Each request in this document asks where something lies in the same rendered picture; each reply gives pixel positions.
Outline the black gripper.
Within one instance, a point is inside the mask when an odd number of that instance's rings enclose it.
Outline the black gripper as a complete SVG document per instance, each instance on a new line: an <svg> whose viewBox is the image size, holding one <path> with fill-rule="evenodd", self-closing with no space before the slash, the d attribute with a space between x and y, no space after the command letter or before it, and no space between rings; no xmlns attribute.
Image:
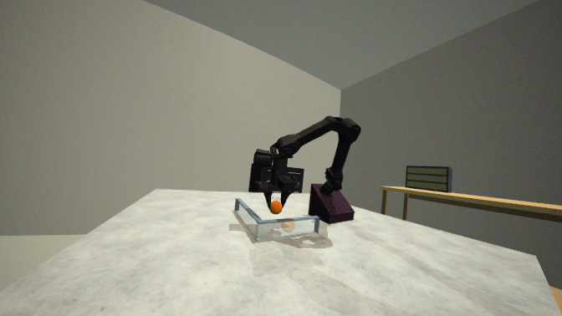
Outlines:
<svg viewBox="0 0 562 316"><path fill-rule="evenodd" d="M267 182L264 182L264 181L255 181L253 183L253 189L263 192L263 194L265 196L265 199L266 199L266 202L267 202L267 205L268 205L268 208L270 208L270 206L271 206L271 195L273 194L271 189L280 189L278 186L273 185L273 179L274 179L276 173L279 173L280 176L283 176L284 172L287 172L287 169L273 168L271 170L272 178L271 178L271 181L269 182L271 184L268 184ZM287 172L287 174L288 174L288 172ZM297 186L294 186L293 190L294 191L301 191L300 184L297 184ZM294 193L294 192L293 191L281 191L281 204L282 204L283 207L284 207L284 204L286 203L287 199L289 198L289 196L292 193Z"/></svg>

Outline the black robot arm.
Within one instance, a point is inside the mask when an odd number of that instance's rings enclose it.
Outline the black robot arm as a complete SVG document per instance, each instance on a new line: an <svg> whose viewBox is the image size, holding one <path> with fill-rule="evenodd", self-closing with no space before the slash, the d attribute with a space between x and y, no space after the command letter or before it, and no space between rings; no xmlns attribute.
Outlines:
<svg viewBox="0 0 562 316"><path fill-rule="evenodd" d="M335 131L339 135L339 143L335 152L335 157L330 168L325 170L325 179L327 180L319 191L323 196L333 196L333 190L342 189L343 167L347 158L347 154L351 143L357 141L361 128L350 118L340 118L327 116L324 120L300 131L294 135L286 135L278 139L278 141L270 146L270 150L260 150L254 153L253 166L270 167L287 169L288 158L299 151L301 146L312 140L322 136L329 131ZM276 149L278 149L278 154ZM273 185L278 186L281 191L292 191L294 186L298 184L297 176L287 176L284 172L283 176L276 173L273 179Z"/></svg>

